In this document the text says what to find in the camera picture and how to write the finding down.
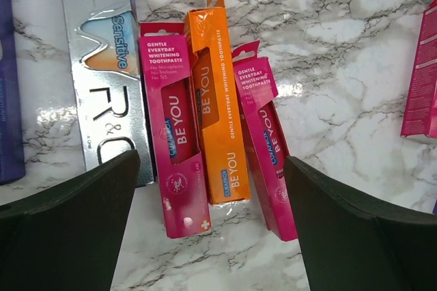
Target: silver toothpaste box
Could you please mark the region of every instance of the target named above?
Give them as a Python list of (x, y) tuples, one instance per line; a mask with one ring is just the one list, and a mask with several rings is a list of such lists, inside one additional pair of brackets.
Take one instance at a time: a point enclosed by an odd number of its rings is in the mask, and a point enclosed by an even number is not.
[(134, 148), (153, 183), (133, 0), (63, 1), (86, 169)]

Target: marble countertop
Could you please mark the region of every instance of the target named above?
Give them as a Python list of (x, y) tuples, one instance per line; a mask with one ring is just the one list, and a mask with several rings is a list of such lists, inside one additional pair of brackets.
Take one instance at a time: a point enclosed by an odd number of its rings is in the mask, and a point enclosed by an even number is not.
[[(204, 0), (136, 0), (177, 20)], [(381, 199), (431, 212), (437, 149), (399, 138), (421, 13), (432, 0), (227, 0), (234, 46), (256, 38), (278, 83), (290, 152)], [(0, 204), (84, 171), (61, 0), (13, 0), (27, 176)], [(170, 240), (157, 185), (137, 189), (113, 280), (121, 290), (309, 290), (297, 241), (259, 203), (212, 209), (212, 230)]]

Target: small circular logo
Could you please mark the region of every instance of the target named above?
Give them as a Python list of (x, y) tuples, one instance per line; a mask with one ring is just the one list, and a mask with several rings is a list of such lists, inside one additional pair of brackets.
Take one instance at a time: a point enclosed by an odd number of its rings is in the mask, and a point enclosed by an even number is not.
[(283, 204), (288, 201), (288, 193), (287, 193), (287, 188), (285, 187), (285, 185), (278, 186), (278, 188), (274, 192), (274, 197), (276, 197), (276, 200), (278, 200), (279, 202), (281, 202)]
[(173, 194), (180, 194), (184, 192), (188, 186), (188, 181), (184, 174), (176, 173), (170, 175), (165, 181), (167, 189)]

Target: dark green object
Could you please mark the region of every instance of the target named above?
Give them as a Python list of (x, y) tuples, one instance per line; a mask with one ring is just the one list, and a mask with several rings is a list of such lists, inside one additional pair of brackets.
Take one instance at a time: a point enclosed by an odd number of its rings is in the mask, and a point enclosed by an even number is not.
[(379, 200), (297, 158), (287, 158), (285, 180), (311, 291), (437, 290), (436, 216)]
[(139, 164), (125, 152), (0, 206), (0, 290), (110, 290)]

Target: toothpaste box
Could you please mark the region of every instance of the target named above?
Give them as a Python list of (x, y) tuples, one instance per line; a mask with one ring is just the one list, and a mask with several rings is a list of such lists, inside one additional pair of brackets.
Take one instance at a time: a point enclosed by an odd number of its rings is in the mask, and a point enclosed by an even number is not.
[(224, 5), (217, 0), (215, 7), (190, 11), (185, 19), (213, 204), (251, 197)]
[(167, 235), (207, 231), (211, 220), (184, 23), (141, 23), (139, 45)]
[(289, 152), (273, 103), (276, 83), (268, 58), (257, 56), (258, 46), (259, 41), (244, 44), (232, 53), (244, 145), (267, 227), (290, 241), (297, 232), (284, 178)]
[(154, 181), (133, 0), (64, 0), (87, 170), (136, 149), (138, 186)]
[(0, 0), (0, 184), (25, 175), (11, 0)]
[(437, 144), (437, 0), (423, 13), (401, 136)]

